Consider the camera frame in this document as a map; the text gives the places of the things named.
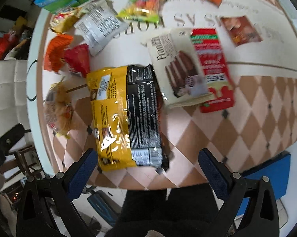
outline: red bag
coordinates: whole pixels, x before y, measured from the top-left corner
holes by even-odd
[[[201,112],[220,111],[233,107],[234,83],[215,29],[193,29],[191,40],[202,65],[209,91],[215,95],[214,100],[200,106]]]
[[[3,55],[18,43],[18,38],[12,34],[4,34],[0,38],[0,60]]]
[[[85,78],[91,71],[88,50],[88,44],[81,44],[65,51],[64,60],[69,64],[70,72]]]

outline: chair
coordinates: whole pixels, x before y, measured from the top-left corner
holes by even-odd
[[[8,59],[0,61],[0,137],[18,123],[23,125],[25,133],[30,134],[26,94],[27,60],[14,60],[9,54],[6,58]],[[23,140],[12,149],[6,156],[14,155],[15,159],[4,163],[0,167],[0,173],[16,167],[19,170],[6,181],[21,172],[27,177],[39,175],[42,171],[39,160],[37,163],[28,165],[25,158],[26,153],[35,152],[33,145],[27,145],[26,141]]]
[[[26,76],[26,60],[0,61],[0,137],[18,123],[30,129]]]

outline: wooden chair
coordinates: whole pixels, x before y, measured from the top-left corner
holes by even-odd
[[[10,151],[9,153],[6,154],[7,156],[14,155],[15,159],[5,162],[0,167],[0,174],[4,174],[8,170],[11,170],[16,167],[19,168],[19,170],[16,173],[14,173],[12,176],[10,176],[9,178],[6,179],[6,182],[11,180],[12,178],[14,178],[16,175],[18,175],[21,172],[26,177],[34,176],[37,178],[42,178],[41,173],[40,173],[42,171],[41,165],[40,164],[38,165],[36,162],[28,165],[26,158],[25,158],[25,153],[27,153],[27,152],[35,152],[35,147],[33,145],[31,145],[31,146],[22,148],[20,150]],[[35,165],[39,166],[40,169],[34,169]]]

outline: blue mesh padding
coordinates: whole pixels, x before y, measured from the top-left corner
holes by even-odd
[[[215,195],[225,201],[229,196],[228,183],[204,151],[199,152],[198,161]]]
[[[97,153],[93,150],[86,158],[82,166],[68,184],[67,197],[70,200],[77,199],[85,187],[91,173],[97,165]]]

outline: table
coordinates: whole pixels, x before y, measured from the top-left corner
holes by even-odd
[[[112,0],[119,11],[127,0]],[[219,16],[247,15],[264,41],[235,47]],[[43,100],[52,83],[62,76],[42,70],[45,48],[55,36],[51,14],[42,10],[34,30],[28,61],[28,113],[34,143],[43,169],[53,175],[65,171],[83,152],[95,148],[86,131],[92,123],[89,92],[84,79],[66,76],[75,109],[71,138],[53,136],[43,117]],[[216,6],[201,0],[169,0],[162,23],[130,22],[95,58],[91,69],[151,62],[140,39],[148,32],[169,27],[215,27],[236,85],[235,106],[202,114],[197,106],[163,111],[161,136],[167,144],[170,168],[158,174],[151,167],[135,167],[99,174],[89,183],[125,189],[175,188],[206,182],[197,162],[207,147],[231,171],[242,172],[289,147],[297,140],[297,33],[277,0],[223,0]],[[83,42],[79,32],[73,45]]]

